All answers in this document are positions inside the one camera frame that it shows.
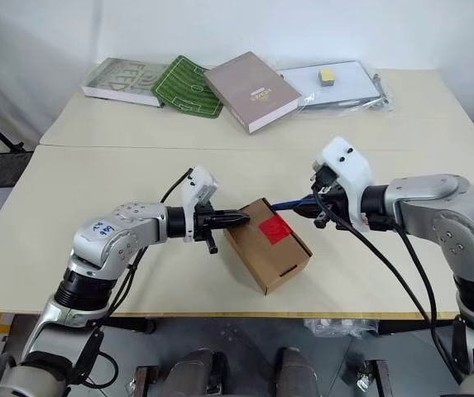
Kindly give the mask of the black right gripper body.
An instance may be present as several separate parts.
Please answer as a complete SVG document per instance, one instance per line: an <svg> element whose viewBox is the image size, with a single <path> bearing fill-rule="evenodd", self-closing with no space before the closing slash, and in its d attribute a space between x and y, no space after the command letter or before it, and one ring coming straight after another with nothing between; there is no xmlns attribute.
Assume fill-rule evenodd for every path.
<svg viewBox="0 0 474 397"><path fill-rule="evenodd" d="M326 165L315 172L311 189L318 208L314 219L317 228L325 228L329 221L335 223L335 228L347 228L349 225L347 196L337 179L337 174Z"/></svg>

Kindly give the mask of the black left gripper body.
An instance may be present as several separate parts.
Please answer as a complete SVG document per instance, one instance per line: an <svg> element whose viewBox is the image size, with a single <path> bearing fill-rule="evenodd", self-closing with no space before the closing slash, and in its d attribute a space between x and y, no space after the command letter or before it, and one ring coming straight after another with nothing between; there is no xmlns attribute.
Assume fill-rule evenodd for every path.
<svg viewBox="0 0 474 397"><path fill-rule="evenodd" d="M194 207L194 235L195 242L205 242L208 253L218 253L218 247L213 239L211 221L214 213L213 205L208 201L206 204L197 204Z"/></svg>

